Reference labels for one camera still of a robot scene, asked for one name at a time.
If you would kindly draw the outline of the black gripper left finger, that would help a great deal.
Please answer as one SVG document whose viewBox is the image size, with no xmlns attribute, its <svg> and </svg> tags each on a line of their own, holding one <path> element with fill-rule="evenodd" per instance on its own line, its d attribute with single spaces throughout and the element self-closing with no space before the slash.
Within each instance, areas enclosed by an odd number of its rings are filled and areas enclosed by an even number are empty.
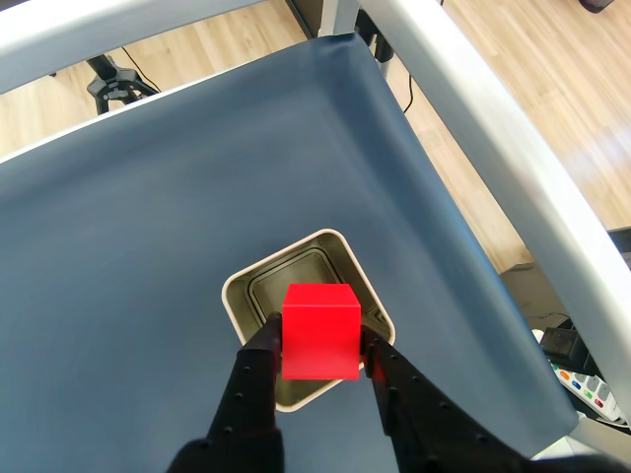
<svg viewBox="0 0 631 473">
<path fill-rule="evenodd" d="M 275 419 L 281 329 L 281 315 L 274 312 L 241 347 L 208 433 L 181 448 L 169 466 L 171 472 L 285 470 Z"/>
</svg>

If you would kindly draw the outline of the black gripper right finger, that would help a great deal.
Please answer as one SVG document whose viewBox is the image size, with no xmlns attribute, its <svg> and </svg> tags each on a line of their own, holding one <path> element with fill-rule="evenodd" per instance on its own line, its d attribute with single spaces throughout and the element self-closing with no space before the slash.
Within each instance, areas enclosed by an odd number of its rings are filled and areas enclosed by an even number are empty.
<svg viewBox="0 0 631 473">
<path fill-rule="evenodd" d="M 361 356 L 401 472 L 539 472 L 484 429 L 387 340 L 361 328 Z"/>
</svg>

